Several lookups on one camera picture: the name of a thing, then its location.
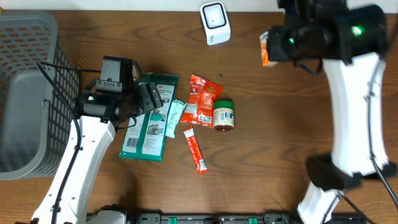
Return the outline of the small orange box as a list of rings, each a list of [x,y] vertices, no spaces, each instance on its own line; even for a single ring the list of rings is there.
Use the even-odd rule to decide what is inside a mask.
[[[269,53],[267,51],[268,37],[269,37],[268,31],[266,31],[259,37],[260,43],[261,43],[261,57],[262,57],[262,66],[263,67],[273,67],[274,65],[277,64],[277,62],[272,62],[269,59]]]

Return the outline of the light green wipes pack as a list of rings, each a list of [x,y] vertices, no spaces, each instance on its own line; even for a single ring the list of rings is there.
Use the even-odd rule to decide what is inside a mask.
[[[180,119],[183,115],[186,105],[187,104],[181,100],[172,101],[165,129],[165,135],[167,137],[169,138],[175,137],[175,129],[178,123],[180,122]]]

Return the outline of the red snack bag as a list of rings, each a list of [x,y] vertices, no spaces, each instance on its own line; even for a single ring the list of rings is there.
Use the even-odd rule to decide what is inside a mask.
[[[221,85],[192,75],[190,94],[180,121],[212,128],[214,103],[222,91]]]

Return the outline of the green lid jar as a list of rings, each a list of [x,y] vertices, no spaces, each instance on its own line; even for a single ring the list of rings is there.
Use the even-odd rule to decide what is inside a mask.
[[[231,131],[234,129],[234,103],[230,100],[219,100],[214,103],[213,129]]]

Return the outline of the red stick sachet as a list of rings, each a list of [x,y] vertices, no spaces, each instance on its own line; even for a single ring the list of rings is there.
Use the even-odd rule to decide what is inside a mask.
[[[192,154],[192,158],[195,163],[195,168],[197,170],[197,173],[204,174],[205,172],[208,172],[208,168],[206,166],[205,160],[201,153],[201,149],[200,149],[198,141],[196,139],[196,136],[195,136],[195,133],[193,130],[193,126],[187,127],[183,131],[183,133],[186,137],[190,152]]]

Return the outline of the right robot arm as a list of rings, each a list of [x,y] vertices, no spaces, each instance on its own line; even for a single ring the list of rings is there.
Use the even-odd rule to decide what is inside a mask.
[[[282,223],[367,223],[360,210],[334,215],[345,192],[364,179],[386,183],[397,175],[382,136],[382,79],[397,32],[388,32],[386,14],[377,4],[349,8],[345,1],[277,3],[284,10],[281,26],[267,33],[271,62],[304,68],[318,60],[331,94],[333,147],[306,160],[310,183],[303,200],[290,213],[275,213]]]

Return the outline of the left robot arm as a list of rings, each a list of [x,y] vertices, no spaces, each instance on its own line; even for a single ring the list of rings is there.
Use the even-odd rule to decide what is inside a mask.
[[[130,223],[118,205],[105,206],[93,215],[88,202],[101,161],[121,123],[137,120],[163,106],[154,82],[139,81],[135,60],[105,56],[93,80],[69,103],[53,81],[50,84],[72,114],[67,146],[53,182],[31,223]]]

